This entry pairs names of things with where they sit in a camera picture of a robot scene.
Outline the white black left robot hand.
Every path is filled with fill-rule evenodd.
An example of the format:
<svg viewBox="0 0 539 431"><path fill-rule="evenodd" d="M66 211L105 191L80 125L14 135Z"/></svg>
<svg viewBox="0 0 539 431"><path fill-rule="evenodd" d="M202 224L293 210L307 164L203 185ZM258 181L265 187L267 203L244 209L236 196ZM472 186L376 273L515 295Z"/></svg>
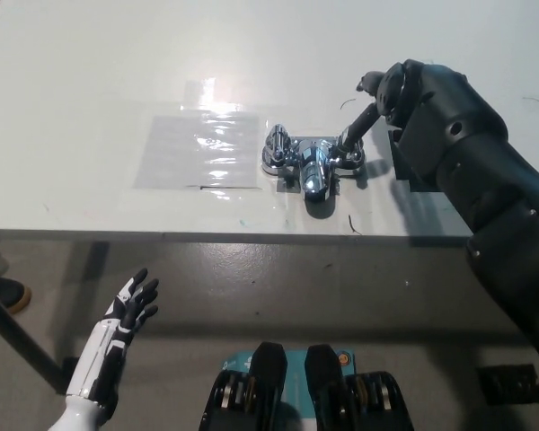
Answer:
<svg viewBox="0 0 539 431"><path fill-rule="evenodd" d="M140 269L119 290L103 317L94 325L75 367L68 396L99 406L117 399L118 385L128 348L146 320L155 315L159 281L146 281L148 270Z"/></svg>

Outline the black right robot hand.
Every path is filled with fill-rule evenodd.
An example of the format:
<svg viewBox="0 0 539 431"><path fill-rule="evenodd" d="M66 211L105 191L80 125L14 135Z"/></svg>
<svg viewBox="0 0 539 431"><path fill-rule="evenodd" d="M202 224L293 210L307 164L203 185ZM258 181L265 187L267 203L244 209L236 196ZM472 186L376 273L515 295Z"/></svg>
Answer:
<svg viewBox="0 0 539 431"><path fill-rule="evenodd" d="M437 186L437 168L449 150L470 136L494 136L507 143L501 116L469 84L465 75L441 65L408 59L385 72L370 71L357 90L375 101L338 138L338 151L350 153L383 117L402 131L397 148L415 175Z"/></svg>

